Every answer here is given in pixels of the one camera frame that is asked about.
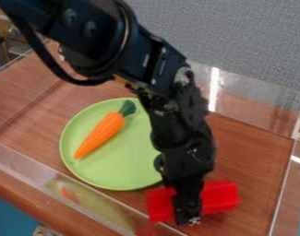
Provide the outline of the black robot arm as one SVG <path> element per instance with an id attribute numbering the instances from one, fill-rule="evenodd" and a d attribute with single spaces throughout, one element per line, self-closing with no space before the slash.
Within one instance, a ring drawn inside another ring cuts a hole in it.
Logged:
<path id="1" fill-rule="evenodd" d="M 176 191 L 175 220 L 197 225 L 216 146 L 187 57 L 143 27 L 125 0 L 0 0 L 0 9 L 61 79 L 80 86 L 120 80 L 136 94 L 160 152 L 155 168 Z"/>

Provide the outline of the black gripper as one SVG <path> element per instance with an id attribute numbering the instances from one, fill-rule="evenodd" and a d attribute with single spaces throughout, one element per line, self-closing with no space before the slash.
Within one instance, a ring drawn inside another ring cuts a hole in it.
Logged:
<path id="1" fill-rule="evenodd" d="M 172 148 L 160 148 L 155 169 L 160 172 L 165 186 L 173 186 L 177 195 L 172 197 L 173 212 L 179 226 L 201 222 L 203 177 L 214 170 L 216 145 L 214 132 L 207 123 L 191 137 Z"/>

